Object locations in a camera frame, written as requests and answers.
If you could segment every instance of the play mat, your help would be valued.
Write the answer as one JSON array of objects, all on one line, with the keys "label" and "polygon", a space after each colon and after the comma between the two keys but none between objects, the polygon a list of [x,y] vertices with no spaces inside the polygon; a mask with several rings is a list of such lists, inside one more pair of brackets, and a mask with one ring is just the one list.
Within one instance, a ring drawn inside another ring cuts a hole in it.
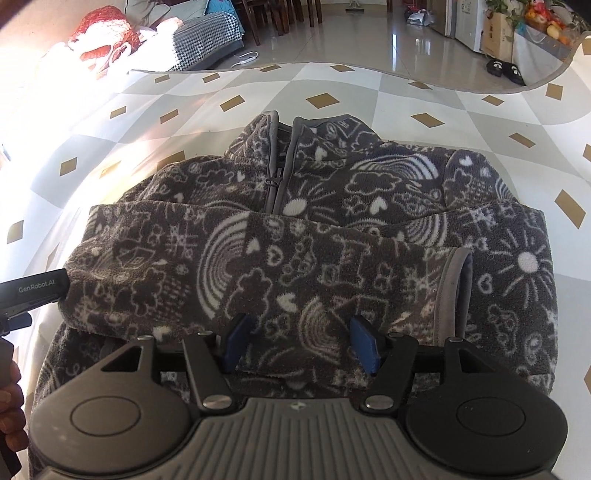
[{"label": "play mat", "polygon": [[[1,281],[60,268],[80,242],[92,205],[116,200],[170,163],[222,154],[262,111],[278,111],[289,125],[297,116],[350,114],[384,139],[486,155],[521,203],[545,213],[560,318],[551,396],[569,420],[555,472],[564,480],[588,479],[591,37],[553,78],[503,94],[444,89],[350,65],[289,63],[130,72],[94,105],[70,122],[63,118],[72,105],[40,106],[6,145],[11,161],[0,171]],[[516,273],[517,286],[526,285],[526,274]],[[55,305],[33,317],[32,328],[9,336],[24,373],[27,409],[61,322]]]}]

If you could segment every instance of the wall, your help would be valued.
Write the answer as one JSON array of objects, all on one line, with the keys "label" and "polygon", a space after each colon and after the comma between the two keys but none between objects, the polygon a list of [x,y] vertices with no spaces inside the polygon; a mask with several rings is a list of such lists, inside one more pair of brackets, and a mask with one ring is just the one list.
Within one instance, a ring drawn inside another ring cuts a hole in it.
[{"label": "wall", "polygon": [[0,30],[2,120],[18,105],[47,50],[66,41],[88,12],[109,4],[123,10],[125,0],[33,0]]}]

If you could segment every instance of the plastic bag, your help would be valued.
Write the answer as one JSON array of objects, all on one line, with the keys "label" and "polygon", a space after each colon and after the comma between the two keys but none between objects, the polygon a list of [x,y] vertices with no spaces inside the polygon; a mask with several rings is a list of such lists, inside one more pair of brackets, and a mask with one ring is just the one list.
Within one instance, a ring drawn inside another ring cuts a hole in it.
[{"label": "plastic bag", "polygon": [[434,17],[427,10],[421,9],[413,11],[412,7],[407,8],[404,16],[407,19],[407,23],[410,25],[420,25],[426,27],[434,22]]}]

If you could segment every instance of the black slipper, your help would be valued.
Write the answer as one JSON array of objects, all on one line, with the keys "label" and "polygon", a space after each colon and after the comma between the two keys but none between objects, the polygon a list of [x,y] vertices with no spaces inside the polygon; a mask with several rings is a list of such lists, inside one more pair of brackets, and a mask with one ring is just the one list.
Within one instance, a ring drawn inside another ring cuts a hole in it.
[{"label": "black slipper", "polygon": [[503,62],[492,59],[486,64],[486,71],[495,77],[500,77],[503,75]]},{"label": "black slipper", "polygon": [[523,81],[523,78],[521,77],[521,73],[519,72],[519,68],[517,68],[517,65],[504,61],[503,62],[503,73],[513,83],[516,83],[517,85],[519,85],[521,87],[525,86],[525,82]]}]

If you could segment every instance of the metal screw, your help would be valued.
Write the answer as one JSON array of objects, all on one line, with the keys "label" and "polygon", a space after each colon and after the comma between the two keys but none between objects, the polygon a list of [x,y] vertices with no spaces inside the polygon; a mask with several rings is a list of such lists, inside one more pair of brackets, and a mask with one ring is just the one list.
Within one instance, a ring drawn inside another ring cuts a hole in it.
[{"label": "metal screw", "polygon": [[371,410],[388,410],[394,406],[394,400],[387,395],[372,395],[365,399],[365,406]]},{"label": "metal screw", "polygon": [[203,400],[203,406],[209,410],[223,410],[232,405],[232,399],[227,395],[209,395]]}]

